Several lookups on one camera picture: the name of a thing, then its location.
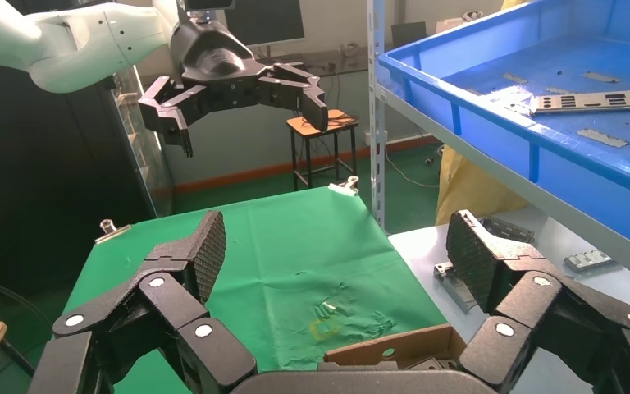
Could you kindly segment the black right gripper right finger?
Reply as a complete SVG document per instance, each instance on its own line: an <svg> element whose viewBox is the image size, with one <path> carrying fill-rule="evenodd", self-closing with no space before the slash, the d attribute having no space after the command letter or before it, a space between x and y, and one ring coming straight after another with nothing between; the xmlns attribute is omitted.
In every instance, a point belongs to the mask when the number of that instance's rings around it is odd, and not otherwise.
<svg viewBox="0 0 630 394"><path fill-rule="evenodd" d="M595 393L630 393L630 304L575 282L528 243L492 235L467 210L446 249L486 314L459 363L510 392L536 350L559 357Z"/></svg>

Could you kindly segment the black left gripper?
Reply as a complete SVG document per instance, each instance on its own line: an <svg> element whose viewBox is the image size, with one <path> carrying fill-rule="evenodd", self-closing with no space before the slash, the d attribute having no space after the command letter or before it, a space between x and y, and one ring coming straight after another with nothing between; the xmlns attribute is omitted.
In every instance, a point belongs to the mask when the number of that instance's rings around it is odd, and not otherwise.
<svg viewBox="0 0 630 394"><path fill-rule="evenodd" d="M181 83L158 77L138 100L147 130L165 144L180 146L194 156L189 127L208 112L258 103L302 114L319 131L327 131L328 106L320 77L302 62L265 66L218 21L191 17L171 37L171 55Z"/></svg>

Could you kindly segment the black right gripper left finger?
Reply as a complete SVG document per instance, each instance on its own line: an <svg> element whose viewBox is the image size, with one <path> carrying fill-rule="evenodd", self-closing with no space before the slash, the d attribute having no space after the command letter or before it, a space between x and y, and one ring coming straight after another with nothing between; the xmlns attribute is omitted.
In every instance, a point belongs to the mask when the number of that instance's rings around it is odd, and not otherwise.
<svg viewBox="0 0 630 394"><path fill-rule="evenodd" d="M126 282L54 323L30 392L111 393L153 351L191 392L231 392L257 363L206 306L225 254L218 211L189 236L155 245Z"/></svg>

